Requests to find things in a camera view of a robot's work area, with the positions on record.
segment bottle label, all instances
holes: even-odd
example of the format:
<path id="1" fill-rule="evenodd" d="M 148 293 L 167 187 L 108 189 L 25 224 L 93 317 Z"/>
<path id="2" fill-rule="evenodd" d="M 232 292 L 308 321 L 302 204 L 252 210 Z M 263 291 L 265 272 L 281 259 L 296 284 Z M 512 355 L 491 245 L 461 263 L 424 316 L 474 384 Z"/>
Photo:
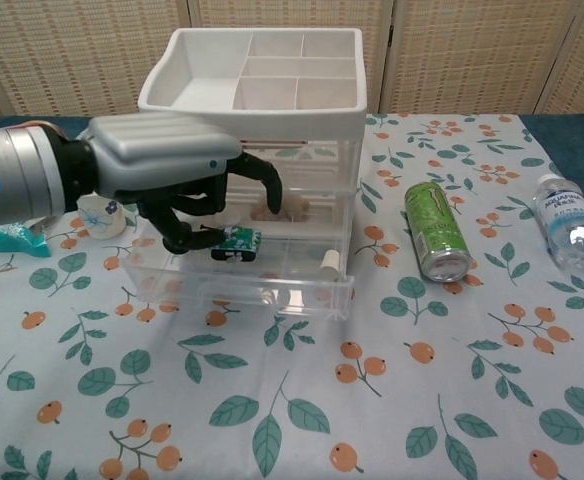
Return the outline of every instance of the bottle label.
<path id="1" fill-rule="evenodd" d="M 552 234 L 568 222 L 584 221 L 584 198 L 573 190 L 557 190 L 543 200 L 539 210 L 548 233 Z"/>

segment robotic arm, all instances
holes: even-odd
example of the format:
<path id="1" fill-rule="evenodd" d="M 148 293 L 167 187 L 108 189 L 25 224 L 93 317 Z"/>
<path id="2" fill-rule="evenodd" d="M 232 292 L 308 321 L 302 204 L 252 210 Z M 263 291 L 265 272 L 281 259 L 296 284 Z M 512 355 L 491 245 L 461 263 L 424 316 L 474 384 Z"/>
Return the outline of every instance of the robotic arm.
<path id="1" fill-rule="evenodd" d="M 193 232 L 173 209 L 190 215 L 222 211 L 229 173 L 260 180 L 268 208 L 279 212 L 282 185 L 272 164 L 195 117 L 98 117 L 80 140 L 47 126 L 0 130 L 0 225 L 74 211 L 81 195 L 96 192 L 136 203 L 165 247 L 183 254 L 218 245 L 224 235 L 217 229 Z"/>

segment plastic bottle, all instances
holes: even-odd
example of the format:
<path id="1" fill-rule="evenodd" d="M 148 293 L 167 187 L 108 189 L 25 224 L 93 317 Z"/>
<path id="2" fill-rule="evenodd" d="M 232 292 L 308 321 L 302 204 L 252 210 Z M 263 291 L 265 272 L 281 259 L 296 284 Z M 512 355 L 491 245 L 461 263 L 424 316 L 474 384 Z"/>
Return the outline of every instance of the plastic bottle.
<path id="1" fill-rule="evenodd" d="M 560 267 L 584 268 L 584 197 L 579 186 L 552 173 L 537 180 L 534 209 Z"/>

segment floral tablecloth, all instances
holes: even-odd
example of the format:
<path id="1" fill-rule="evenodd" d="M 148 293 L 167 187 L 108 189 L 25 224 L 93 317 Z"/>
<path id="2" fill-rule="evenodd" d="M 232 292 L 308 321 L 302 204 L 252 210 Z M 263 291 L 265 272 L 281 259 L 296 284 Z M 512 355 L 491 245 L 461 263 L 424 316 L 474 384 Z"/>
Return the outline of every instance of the floral tablecloth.
<path id="1" fill-rule="evenodd" d="M 553 169 L 518 118 L 375 115 L 349 321 L 135 297 L 75 214 L 0 254 L 0 478 L 584 479 L 584 272 L 531 211 Z M 475 263 L 419 274 L 403 195 L 447 192 Z"/>

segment monster energy can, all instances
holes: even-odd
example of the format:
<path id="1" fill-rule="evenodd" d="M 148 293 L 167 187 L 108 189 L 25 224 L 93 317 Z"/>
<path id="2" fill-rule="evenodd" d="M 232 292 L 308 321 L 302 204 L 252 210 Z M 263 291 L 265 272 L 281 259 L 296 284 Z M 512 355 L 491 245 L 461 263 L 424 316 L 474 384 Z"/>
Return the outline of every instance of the monster energy can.
<path id="1" fill-rule="evenodd" d="M 413 185 L 405 192 L 405 210 L 423 275 L 435 282 L 462 278 L 472 257 L 441 187 Z"/>

